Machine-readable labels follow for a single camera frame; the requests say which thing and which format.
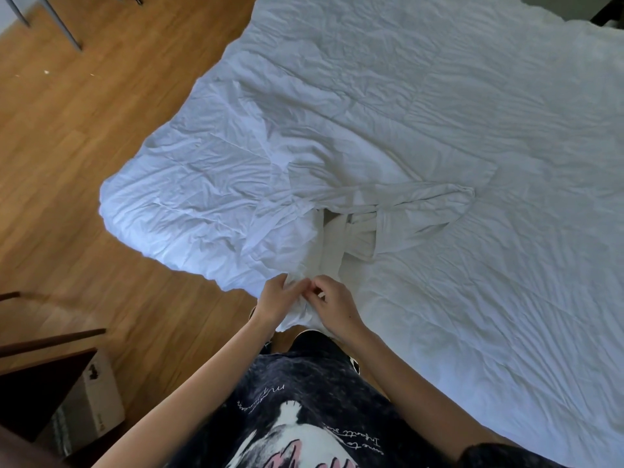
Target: white comforter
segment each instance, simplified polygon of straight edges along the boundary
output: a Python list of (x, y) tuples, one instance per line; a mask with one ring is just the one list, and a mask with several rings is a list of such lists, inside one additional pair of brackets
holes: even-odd
[(258, 0), (100, 212), (252, 294), (306, 272), (319, 209), (377, 214), (399, 249), (339, 269), (373, 330), (496, 432), (618, 467), (623, 192), (623, 32), (517, 0)]

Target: hand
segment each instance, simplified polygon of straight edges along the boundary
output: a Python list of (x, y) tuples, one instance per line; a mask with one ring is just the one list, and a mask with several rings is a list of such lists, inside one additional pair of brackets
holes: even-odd
[(308, 278), (284, 287), (286, 276), (286, 274), (281, 274), (265, 283), (260, 299), (258, 299), (256, 311), (250, 320), (266, 325), (271, 332), (275, 331), (281, 321), (284, 320), (303, 291), (310, 287), (310, 279)]
[[(320, 298), (319, 290), (325, 293)], [(340, 340), (348, 342), (366, 326), (359, 316), (353, 297), (347, 287), (329, 276), (316, 276), (303, 296), (316, 309), (325, 328)]]

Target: wooden floor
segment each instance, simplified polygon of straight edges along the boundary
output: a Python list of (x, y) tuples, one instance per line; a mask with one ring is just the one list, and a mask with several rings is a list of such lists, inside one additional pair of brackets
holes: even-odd
[(131, 423), (246, 321), (254, 299), (109, 235), (100, 184), (181, 106), (254, 0), (51, 0), (0, 37), (0, 344), (105, 326)]

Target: person's left arm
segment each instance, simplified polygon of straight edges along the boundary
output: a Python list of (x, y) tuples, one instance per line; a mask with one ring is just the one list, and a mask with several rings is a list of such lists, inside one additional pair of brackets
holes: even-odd
[(252, 318), (230, 341), (133, 426), (94, 468), (161, 467), (234, 390), (294, 301), (310, 284), (284, 288), (286, 275), (265, 284)]

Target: graphic t-shirt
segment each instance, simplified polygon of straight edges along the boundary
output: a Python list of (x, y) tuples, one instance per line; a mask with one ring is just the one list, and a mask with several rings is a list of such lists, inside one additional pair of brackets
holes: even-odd
[[(458, 464), (559, 466), (526, 450), (501, 445), (471, 448)], [(346, 355), (290, 351), (258, 356), (227, 401), (167, 467), (453, 465), (359, 376)]]

